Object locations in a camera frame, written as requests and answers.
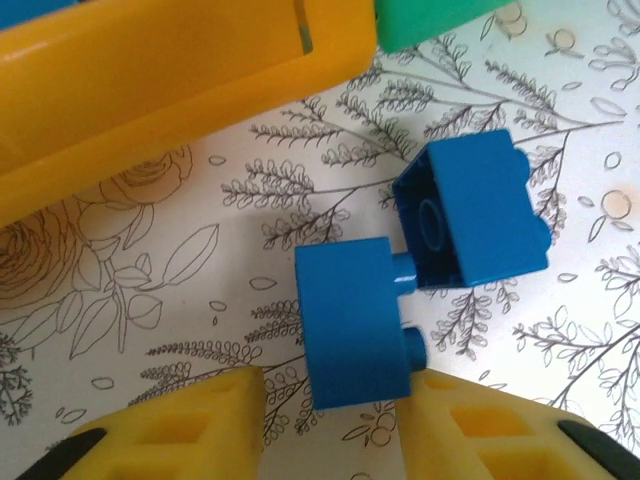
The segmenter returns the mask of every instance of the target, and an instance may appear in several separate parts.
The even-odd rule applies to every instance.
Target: blue toy piece
[[[393,193],[418,288],[471,287],[548,267],[527,156],[507,130],[428,144]]]
[[[316,409],[411,393],[427,352],[418,329],[402,328],[398,296],[547,268],[551,235],[528,178],[506,130],[432,142],[393,185],[408,253],[392,254],[387,238],[296,248]]]
[[[70,7],[83,0],[0,0],[0,30]]]
[[[314,407],[408,396],[411,372],[427,363],[398,310],[416,289],[410,256],[392,255],[387,238],[299,247],[296,278]]]

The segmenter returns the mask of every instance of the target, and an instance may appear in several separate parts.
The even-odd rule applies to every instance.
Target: yellow toy block
[[[254,480],[263,422],[262,370],[238,369],[84,425],[71,439],[106,435],[61,480]]]
[[[0,32],[0,227],[365,71],[371,0],[97,0]]]
[[[614,478],[558,428],[591,426],[578,416],[432,370],[412,381],[396,401],[407,480]]]

